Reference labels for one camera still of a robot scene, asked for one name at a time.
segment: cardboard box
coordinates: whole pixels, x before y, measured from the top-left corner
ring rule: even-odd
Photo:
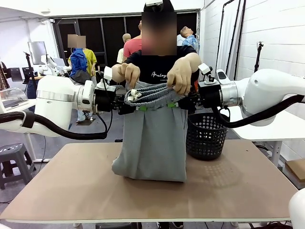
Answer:
[[[287,167],[300,182],[305,182],[305,158],[286,161],[285,167]]]

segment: gray pants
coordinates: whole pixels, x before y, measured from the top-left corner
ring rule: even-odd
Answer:
[[[122,151],[113,172],[133,179],[186,181],[187,111],[173,107],[182,97],[166,84],[137,82],[136,88],[142,96],[127,101],[129,91],[125,103],[139,110],[124,117]]]

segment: black t-shirt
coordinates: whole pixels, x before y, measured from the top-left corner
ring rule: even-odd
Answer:
[[[192,46],[177,46],[177,55],[173,56],[149,56],[142,55],[139,50],[130,55],[125,63],[133,63],[140,68],[139,80],[150,84],[167,82],[167,73],[171,70],[176,60],[196,50]],[[192,73],[191,85],[198,79],[199,70]]]

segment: red shirt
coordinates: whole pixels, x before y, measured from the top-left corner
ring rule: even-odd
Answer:
[[[127,58],[136,51],[142,49],[142,39],[131,39],[124,44],[124,56]]]

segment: black basket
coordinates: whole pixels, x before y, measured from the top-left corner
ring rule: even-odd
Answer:
[[[218,158],[223,150],[227,128],[217,122],[213,113],[189,115],[187,123],[186,152],[203,161]]]

